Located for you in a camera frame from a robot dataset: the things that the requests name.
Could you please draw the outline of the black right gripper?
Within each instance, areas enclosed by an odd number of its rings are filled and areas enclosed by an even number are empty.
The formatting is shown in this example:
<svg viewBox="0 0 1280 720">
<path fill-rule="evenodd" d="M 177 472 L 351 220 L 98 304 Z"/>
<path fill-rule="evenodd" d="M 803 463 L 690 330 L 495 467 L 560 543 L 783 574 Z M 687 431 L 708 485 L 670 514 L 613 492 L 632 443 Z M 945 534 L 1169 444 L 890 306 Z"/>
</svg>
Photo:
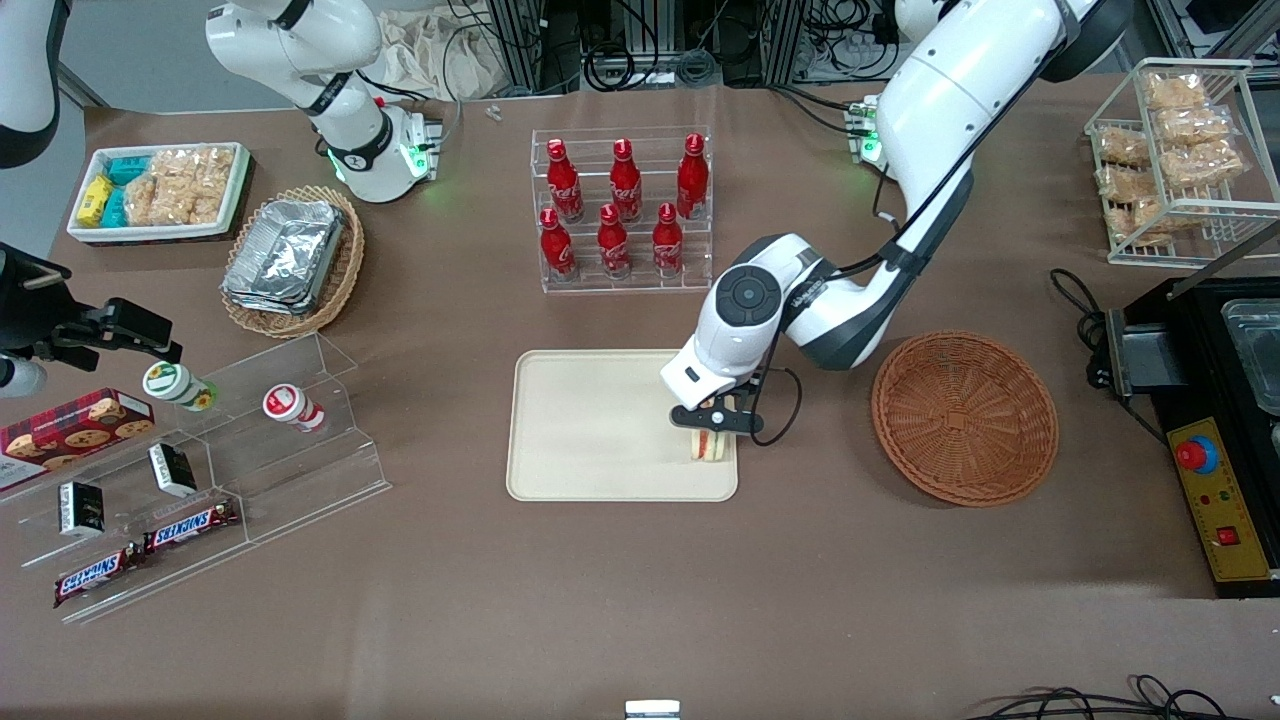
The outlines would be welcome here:
<svg viewBox="0 0 1280 720">
<path fill-rule="evenodd" d="M 140 348 L 157 360 L 180 363 L 183 346 L 172 340 L 165 316 L 125 299 L 96 307 L 77 301 L 70 269 L 8 243 L 1 246 L 1 346 L 19 359 L 61 363 L 95 372 L 99 348 Z"/>
</svg>

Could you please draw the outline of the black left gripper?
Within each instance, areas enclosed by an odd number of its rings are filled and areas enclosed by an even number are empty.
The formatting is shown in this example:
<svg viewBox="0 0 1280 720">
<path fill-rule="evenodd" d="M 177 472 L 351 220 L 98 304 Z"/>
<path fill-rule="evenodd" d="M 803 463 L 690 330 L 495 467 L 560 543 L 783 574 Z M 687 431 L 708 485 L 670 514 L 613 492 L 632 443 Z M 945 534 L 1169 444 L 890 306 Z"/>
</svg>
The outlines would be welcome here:
<svg viewBox="0 0 1280 720">
<path fill-rule="evenodd" d="M 764 429 L 763 418 L 754 410 L 754 393 L 723 393 L 709 397 L 690 410 L 673 406 L 669 421 L 689 430 L 690 447 L 699 447 L 699 430 L 708 433 L 728 433 L 727 450 L 735 451 L 742 436 L 759 433 Z"/>
</svg>

